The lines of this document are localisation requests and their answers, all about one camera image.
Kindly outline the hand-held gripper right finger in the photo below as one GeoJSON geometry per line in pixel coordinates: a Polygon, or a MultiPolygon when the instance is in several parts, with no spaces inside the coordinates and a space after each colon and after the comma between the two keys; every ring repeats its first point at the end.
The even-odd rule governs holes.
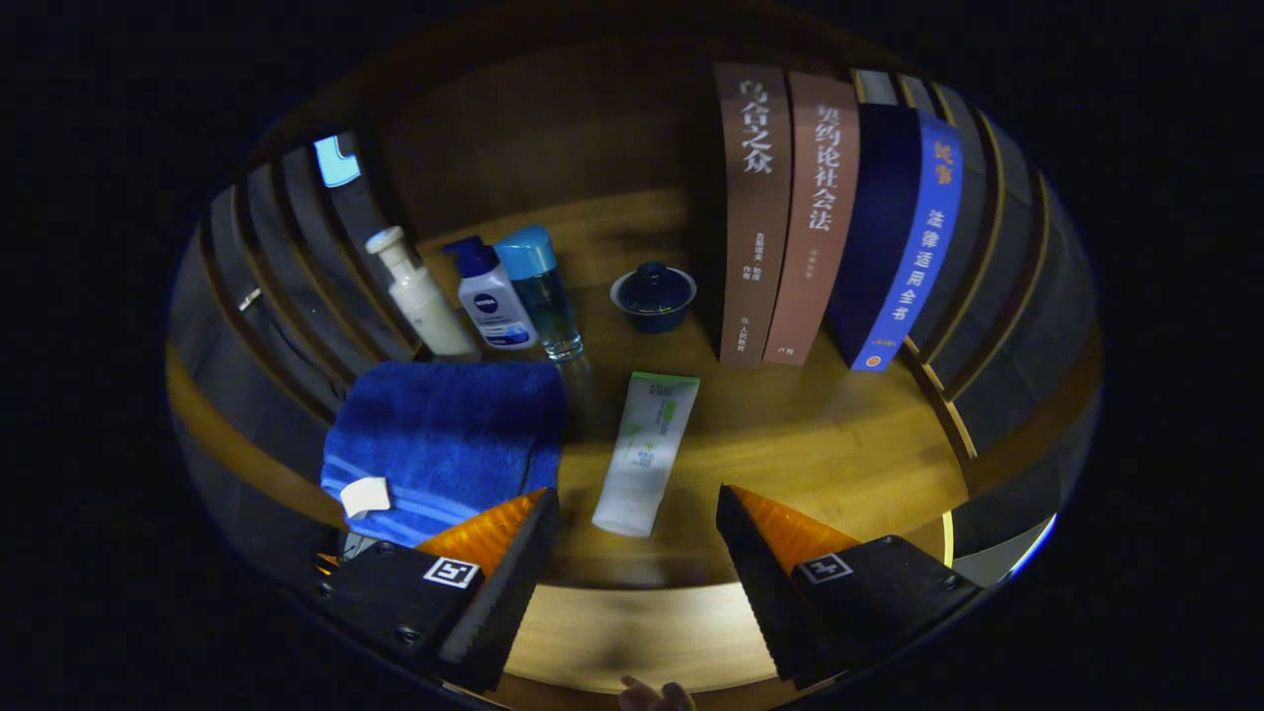
{"type": "Polygon", "coordinates": [[[862,543],[739,486],[720,487],[715,526],[776,673],[799,691],[884,665],[983,595],[904,536],[862,543]]]}

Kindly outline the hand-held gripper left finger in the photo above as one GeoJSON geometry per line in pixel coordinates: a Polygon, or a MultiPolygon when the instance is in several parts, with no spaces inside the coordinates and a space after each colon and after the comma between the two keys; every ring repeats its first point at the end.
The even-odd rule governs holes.
{"type": "Polygon", "coordinates": [[[408,548],[320,555],[324,621],[396,671],[493,691],[560,528],[557,491],[525,493],[408,548]]]}

